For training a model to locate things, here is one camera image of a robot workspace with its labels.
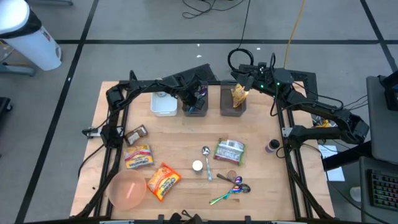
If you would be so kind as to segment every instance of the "silver spoon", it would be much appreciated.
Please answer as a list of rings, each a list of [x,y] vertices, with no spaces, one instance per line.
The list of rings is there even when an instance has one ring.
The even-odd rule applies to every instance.
[[[209,159],[207,158],[210,154],[210,149],[207,146],[203,146],[201,149],[201,153],[206,157],[206,165],[207,165],[207,176],[209,177],[209,181],[211,181],[211,172],[209,166]]]

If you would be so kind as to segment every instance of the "white plastic container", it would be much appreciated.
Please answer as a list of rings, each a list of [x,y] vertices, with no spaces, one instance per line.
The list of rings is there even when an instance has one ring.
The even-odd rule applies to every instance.
[[[62,51],[43,26],[29,27],[31,21],[41,24],[24,0],[0,1],[0,39],[27,57],[44,71],[61,65]]]
[[[177,99],[166,94],[159,96],[157,93],[152,93],[150,96],[150,110],[156,116],[175,116],[177,115]]]

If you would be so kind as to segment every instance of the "plastic bowl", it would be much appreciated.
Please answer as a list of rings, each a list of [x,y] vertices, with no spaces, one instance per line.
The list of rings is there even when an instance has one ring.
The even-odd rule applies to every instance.
[[[108,186],[111,203],[120,210],[129,210],[139,205],[146,192],[144,176],[136,170],[124,170],[116,174]]]

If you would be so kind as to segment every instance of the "computer keyboard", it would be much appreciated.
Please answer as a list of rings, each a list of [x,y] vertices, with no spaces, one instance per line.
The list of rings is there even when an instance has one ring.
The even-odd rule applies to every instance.
[[[368,169],[371,205],[398,211],[398,175]]]

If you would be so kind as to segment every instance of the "yellow chip bag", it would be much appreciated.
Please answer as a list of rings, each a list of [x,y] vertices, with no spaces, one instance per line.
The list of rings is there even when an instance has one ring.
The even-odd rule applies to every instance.
[[[126,149],[124,154],[127,169],[135,169],[144,165],[154,164],[154,158],[149,145],[133,146]]]
[[[231,92],[234,102],[234,108],[237,108],[240,104],[242,104],[244,99],[246,99],[247,95],[249,94],[248,91],[244,91],[243,86],[241,86],[240,84],[236,84],[235,88],[231,90]]]
[[[160,168],[148,181],[149,190],[163,201],[164,195],[181,179],[181,175],[162,162]]]

